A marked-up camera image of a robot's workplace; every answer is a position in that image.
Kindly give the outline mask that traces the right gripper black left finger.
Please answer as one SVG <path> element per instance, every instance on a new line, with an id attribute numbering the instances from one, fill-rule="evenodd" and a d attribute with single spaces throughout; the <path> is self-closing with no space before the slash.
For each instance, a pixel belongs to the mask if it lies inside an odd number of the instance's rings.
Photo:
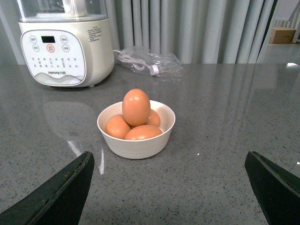
<path id="1" fill-rule="evenodd" d="M 90 190 L 94 157 L 84 152 L 0 215 L 2 225 L 77 225 Z"/>

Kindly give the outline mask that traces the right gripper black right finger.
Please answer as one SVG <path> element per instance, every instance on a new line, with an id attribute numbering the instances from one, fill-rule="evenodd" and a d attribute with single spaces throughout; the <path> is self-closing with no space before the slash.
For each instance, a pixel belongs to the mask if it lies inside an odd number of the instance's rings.
<path id="1" fill-rule="evenodd" d="M 261 154 L 250 151 L 245 169 L 269 225 L 300 223 L 300 179 Z"/>

